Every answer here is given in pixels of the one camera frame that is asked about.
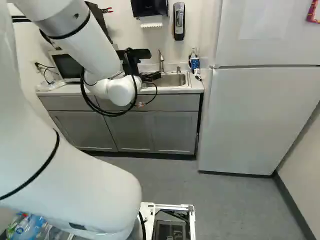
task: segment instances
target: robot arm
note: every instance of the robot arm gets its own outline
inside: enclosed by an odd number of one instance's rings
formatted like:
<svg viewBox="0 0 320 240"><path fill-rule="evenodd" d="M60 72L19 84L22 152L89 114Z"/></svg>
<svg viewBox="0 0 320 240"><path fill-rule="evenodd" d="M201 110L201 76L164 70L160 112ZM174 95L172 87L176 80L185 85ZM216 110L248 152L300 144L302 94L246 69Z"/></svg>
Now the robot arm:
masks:
<svg viewBox="0 0 320 240"><path fill-rule="evenodd" d="M68 34L58 29L69 31L69 24L76 26L72 18L66 22L55 18L69 5L85 11L80 0L18 0L15 4L49 36ZM59 44L88 74L99 76L88 78L93 83L117 72L119 59L94 18L87 22ZM28 105L20 87L12 19L5 0L0 0L0 73L0 205L44 216L54 226L85 238L125 240L137 221L140 184L132 174L74 148Z"/></svg>
<svg viewBox="0 0 320 240"><path fill-rule="evenodd" d="M89 91L109 98L118 106L128 105L135 96L131 76L108 79L121 69L121 62L83 0L15 0L13 3L49 38L67 51L85 69ZM141 80L134 77L137 90Z"/></svg>

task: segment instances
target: gray floor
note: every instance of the gray floor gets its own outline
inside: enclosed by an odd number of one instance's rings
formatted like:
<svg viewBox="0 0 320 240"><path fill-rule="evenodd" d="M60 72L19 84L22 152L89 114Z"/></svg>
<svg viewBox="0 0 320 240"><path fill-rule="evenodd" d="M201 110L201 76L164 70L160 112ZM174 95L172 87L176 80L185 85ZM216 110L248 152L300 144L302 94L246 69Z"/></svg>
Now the gray floor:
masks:
<svg viewBox="0 0 320 240"><path fill-rule="evenodd" d="M196 161L99 159L134 174L143 201L194 204L197 240L304 240L272 179L208 175Z"/></svg>

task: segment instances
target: countertop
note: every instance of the countertop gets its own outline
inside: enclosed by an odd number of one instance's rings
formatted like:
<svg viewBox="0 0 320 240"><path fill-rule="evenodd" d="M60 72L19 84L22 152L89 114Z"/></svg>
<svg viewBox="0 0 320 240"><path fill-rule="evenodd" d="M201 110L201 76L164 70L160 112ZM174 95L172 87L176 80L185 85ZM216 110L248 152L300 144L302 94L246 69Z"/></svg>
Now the countertop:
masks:
<svg viewBox="0 0 320 240"><path fill-rule="evenodd" d="M158 94L200 94L204 92L204 85L198 81L195 76L189 74L190 86L175 86L175 87L158 87ZM38 96L78 96L81 95L80 84L67 84L52 91L37 91ZM155 94L155 87L142 88L138 95Z"/></svg>

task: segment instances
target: stainless steel sink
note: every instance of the stainless steel sink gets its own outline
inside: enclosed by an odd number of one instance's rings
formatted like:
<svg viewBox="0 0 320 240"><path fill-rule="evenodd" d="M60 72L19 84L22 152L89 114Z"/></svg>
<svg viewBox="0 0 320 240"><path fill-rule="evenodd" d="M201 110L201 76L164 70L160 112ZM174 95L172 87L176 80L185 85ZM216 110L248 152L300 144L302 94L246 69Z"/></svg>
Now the stainless steel sink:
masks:
<svg viewBox="0 0 320 240"><path fill-rule="evenodd" d="M161 73L161 78L152 81L158 88L159 87L188 87L189 76L188 73L176 73L176 72L165 72ZM151 83L144 82L144 88L155 87Z"/></svg>

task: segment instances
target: white refrigerator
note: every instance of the white refrigerator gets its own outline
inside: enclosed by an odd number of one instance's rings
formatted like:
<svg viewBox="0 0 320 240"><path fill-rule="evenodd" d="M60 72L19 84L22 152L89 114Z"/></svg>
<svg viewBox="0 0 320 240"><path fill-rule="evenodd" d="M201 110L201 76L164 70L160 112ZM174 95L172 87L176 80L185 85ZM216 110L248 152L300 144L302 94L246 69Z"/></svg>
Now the white refrigerator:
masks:
<svg viewBox="0 0 320 240"><path fill-rule="evenodd" d="M268 176L320 100L320 24L312 0L216 2L198 168Z"/></svg>

